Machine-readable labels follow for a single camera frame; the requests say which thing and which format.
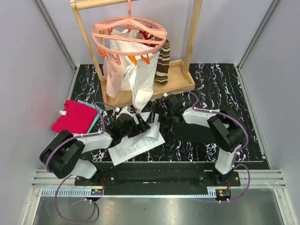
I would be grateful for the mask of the white signature form sheet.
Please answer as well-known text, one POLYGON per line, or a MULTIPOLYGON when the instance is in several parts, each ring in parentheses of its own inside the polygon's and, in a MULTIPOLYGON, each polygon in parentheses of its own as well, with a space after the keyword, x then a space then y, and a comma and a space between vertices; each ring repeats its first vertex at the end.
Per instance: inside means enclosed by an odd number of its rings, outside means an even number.
POLYGON ((157 113, 152 112, 142 112, 141 116, 144 121, 146 121, 147 119, 153 120, 153 122, 148 123, 150 129, 142 133, 142 137, 150 137, 157 139, 160 127, 160 124, 158 122, 159 115, 157 113))

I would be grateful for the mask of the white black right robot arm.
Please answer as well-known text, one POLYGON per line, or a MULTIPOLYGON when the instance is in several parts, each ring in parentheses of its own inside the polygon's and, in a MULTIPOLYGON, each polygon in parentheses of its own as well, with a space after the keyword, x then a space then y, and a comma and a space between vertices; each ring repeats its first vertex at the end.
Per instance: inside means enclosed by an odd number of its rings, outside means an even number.
POLYGON ((174 94, 165 94, 164 106, 153 104, 162 128, 171 128, 176 141, 212 143, 219 147, 214 183, 223 186, 234 168, 237 153, 247 145, 248 135, 231 108, 223 110, 184 106, 174 94))

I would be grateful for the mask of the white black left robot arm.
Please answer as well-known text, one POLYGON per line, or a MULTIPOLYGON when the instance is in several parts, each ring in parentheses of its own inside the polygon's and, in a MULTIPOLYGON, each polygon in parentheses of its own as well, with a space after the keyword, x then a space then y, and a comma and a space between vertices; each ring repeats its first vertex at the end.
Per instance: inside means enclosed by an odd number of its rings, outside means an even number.
POLYGON ((155 122, 153 112, 144 118, 140 113, 131 114, 126 107, 117 110, 119 115, 115 122, 104 131, 80 135, 61 131, 39 156, 47 171, 58 179, 77 175, 84 177, 90 185, 97 185, 101 181, 100 172, 91 162, 80 159, 81 155, 100 148, 129 147, 155 122))

